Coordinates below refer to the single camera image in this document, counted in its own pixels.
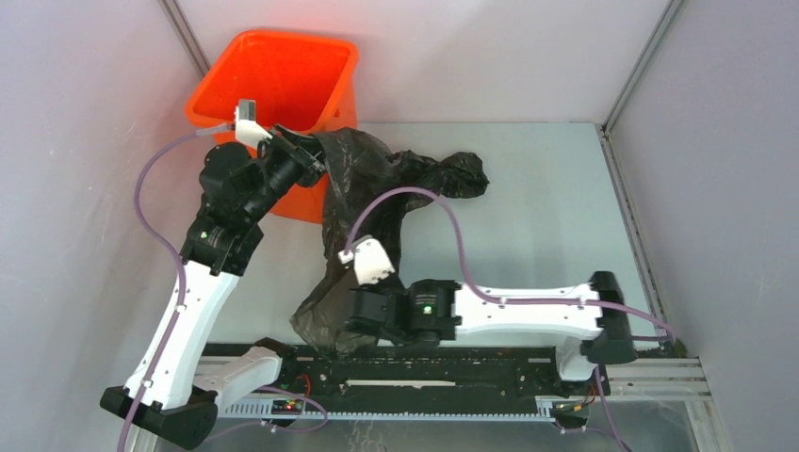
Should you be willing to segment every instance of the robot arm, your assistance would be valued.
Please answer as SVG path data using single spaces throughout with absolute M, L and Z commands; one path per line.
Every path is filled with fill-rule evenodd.
M 597 364 L 635 361 L 627 316 L 584 305 L 588 299 L 623 303 L 612 273 L 599 271 L 591 280 L 555 289 L 478 287 L 500 303 L 488 302 L 465 284 L 424 280 L 403 286 L 380 242 L 364 237 L 355 253 L 339 253 L 353 263 L 360 287 L 355 291 L 349 331 L 375 336 L 406 347 L 436 347 L 441 341 L 484 331 L 519 331 L 565 336 L 556 346 L 559 377 L 589 379 Z M 573 304 L 522 304 L 520 300 L 574 301 Z
M 292 186 L 312 186 L 324 174 L 318 142 L 280 126 L 263 129 L 255 122 L 253 101 L 241 101 L 236 109 L 236 139 L 241 142 L 208 152 L 200 173 L 201 207 L 180 251 L 187 276 L 184 304 L 178 306 L 176 282 L 136 371 L 124 386 L 107 388 L 100 402 L 124 418 L 143 387 L 134 423 L 189 449 L 205 439 L 219 410 L 280 374 L 278 354 L 253 347 L 213 374 L 194 377 L 217 315 L 263 238 L 258 221 Z M 180 315 L 155 372 L 143 380 L 176 310 Z

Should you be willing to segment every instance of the red wire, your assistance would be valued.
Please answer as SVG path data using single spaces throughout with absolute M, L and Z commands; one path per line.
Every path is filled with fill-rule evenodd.
M 594 389 L 594 385 L 593 384 L 591 385 L 591 396 L 592 396 L 591 397 L 591 401 L 586 403 L 586 405 L 591 405 L 592 403 L 594 403 L 596 401 L 596 389 Z
M 311 378 L 308 377 L 308 374 L 300 374 L 297 378 L 305 380 L 305 396 L 311 395 Z

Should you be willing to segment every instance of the black base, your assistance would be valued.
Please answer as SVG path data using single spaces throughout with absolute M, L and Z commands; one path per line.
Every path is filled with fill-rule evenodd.
M 208 344 L 203 355 L 241 356 L 249 347 Z M 284 358 L 293 372 L 274 385 L 307 374 L 311 397 L 329 412 L 530 414 L 538 412 L 536 396 L 585 396 L 593 383 L 561 381 L 554 355 L 552 347 L 374 347 L 333 358 L 298 346 Z M 455 386 L 348 386 L 348 379 L 439 379 Z M 610 393 L 607 383 L 605 390 Z
M 191 450 L 205 441 L 217 421 L 216 393 L 195 388 L 184 407 L 160 410 L 157 404 L 152 407 L 139 404 L 133 423 L 158 435 L 170 443 Z M 133 403 L 122 386 L 107 388 L 100 399 L 100 406 L 122 419 L 127 416 Z

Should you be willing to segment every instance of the metal frame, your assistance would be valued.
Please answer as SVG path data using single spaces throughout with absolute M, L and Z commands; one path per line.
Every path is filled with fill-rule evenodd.
M 191 30 L 180 4 L 177 0 L 158 0 L 158 3 L 164 9 L 164 14 L 169 19 L 170 24 L 172 24 L 175 33 L 177 33 L 177 37 L 183 44 L 183 48 L 186 50 L 189 59 L 191 59 L 191 64 L 197 74 L 200 75 L 200 78 L 205 77 L 208 71 L 211 70 L 211 65 L 208 64 L 208 58 L 205 56 L 203 47 L 200 46 L 197 37 Z
M 635 62 L 635 66 L 633 66 L 632 72 L 630 73 L 627 82 L 619 93 L 619 97 L 616 98 L 616 102 L 613 104 L 611 112 L 608 113 L 608 118 L 603 124 L 605 130 L 612 131 L 613 127 L 616 126 L 616 123 L 619 121 L 619 117 L 621 117 L 622 112 L 627 107 L 627 103 L 629 102 L 632 93 L 638 87 L 641 79 L 644 78 L 644 73 L 649 68 L 649 63 L 652 62 L 653 57 L 660 48 L 660 44 L 663 42 L 666 34 L 668 34 L 672 25 L 677 20 L 677 15 L 686 3 L 687 0 L 669 0 L 668 5 L 666 5 L 666 8 L 663 10 L 660 19 L 658 20 L 658 23 L 655 25 L 655 29 L 652 30 L 652 35 L 649 36 L 649 40 L 644 46 L 644 50 L 638 57 L 638 61 Z
M 202 46 L 189 26 L 177 0 L 159 0 L 164 13 L 172 23 L 178 39 L 186 49 L 192 65 L 200 76 L 210 69 Z M 597 134 L 608 162 L 613 188 L 619 200 L 628 231 L 634 258 L 652 314 L 663 320 L 670 317 L 668 305 L 658 295 L 655 276 L 646 257 L 645 243 L 635 216 L 635 209 L 625 185 L 622 168 L 612 146 L 612 131 L 628 105 L 635 89 L 644 78 L 660 44 L 677 20 L 686 0 L 670 0 L 639 56 L 630 76 L 617 97 L 604 124 L 597 126 Z M 708 384 L 696 359 L 644 359 L 635 363 L 611 366 L 608 376 L 612 388 L 611 401 L 678 400 L 684 401 L 688 411 L 698 452 L 727 452 L 730 450 L 718 412 L 710 395 Z M 541 397 L 547 403 L 555 398 Z M 157 437 L 147 431 L 132 428 L 128 450 L 152 452 Z

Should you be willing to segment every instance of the black bracket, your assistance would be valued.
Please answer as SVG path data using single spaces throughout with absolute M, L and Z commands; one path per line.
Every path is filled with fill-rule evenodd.
M 599 294 L 599 299 L 624 305 L 624 296 L 613 273 L 597 271 L 591 277 L 591 288 Z M 596 321 L 602 332 L 596 339 L 583 341 L 580 352 L 590 363 L 625 364 L 638 358 L 629 330 L 626 313 L 615 309 L 602 308 L 602 316 Z
M 188 404 L 183 407 L 161 410 L 157 403 L 153 406 L 142 403 L 133 416 L 133 423 L 170 443 L 191 450 L 205 441 L 217 422 L 216 396 L 216 392 L 193 387 Z M 107 388 L 100 399 L 103 409 L 122 419 L 132 403 L 133 399 L 122 386 Z

